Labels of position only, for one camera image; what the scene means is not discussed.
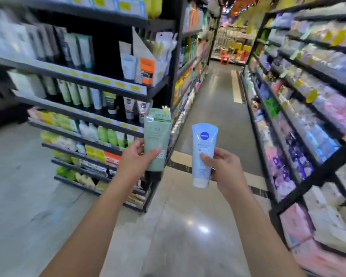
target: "black floor stripe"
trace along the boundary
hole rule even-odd
[[[187,173],[190,173],[192,174],[192,167],[189,167],[187,165],[183,165],[183,164],[180,164],[180,163],[177,163],[177,162],[174,162],[174,161],[171,161],[169,160],[168,163],[167,163],[167,166],[171,167],[171,168],[174,168],[174,169],[177,169],[177,170],[180,170],[180,171],[183,171],[183,172],[187,172]],[[264,197],[264,198],[272,198],[272,196],[270,195],[270,192],[269,191],[266,191],[264,189],[259,189],[255,186],[250,186],[250,190],[253,194],[256,194],[258,196],[261,196],[261,197]]]

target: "blue tube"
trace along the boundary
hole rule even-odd
[[[200,153],[214,156],[218,128],[209,123],[198,123],[192,126],[192,175],[193,185],[197,188],[207,188],[210,180],[211,167],[206,166],[200,158]]]

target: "person's left hand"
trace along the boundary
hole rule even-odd
[[[131,192],[148,164],[161,152],[161,147],[157,147],[143,154],[143,144],[144,139],[137,139],[124,150],[115,175],[115,178],[123,182]]]

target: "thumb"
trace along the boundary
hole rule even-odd
[[[145,153],[142,157],[147,163],[152,162],[161,153],[161,147],[156,147],[151,151]]]
[[[206,166],[210,166],[215,168],[217,164],[217,160],[214,158],[211,158],[206,153],[200,153],[200,158],[203,160],[203,163],[205,163]]]

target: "person's right hand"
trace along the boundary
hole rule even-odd
[[[227,201],[234,192],[248,188],[240,158],[237,155],[215,147],[214,158],[205,153],[201,153],[200,157],[205,165],[215,169],[211,173],[211,179],[217,182],[219,191]]]

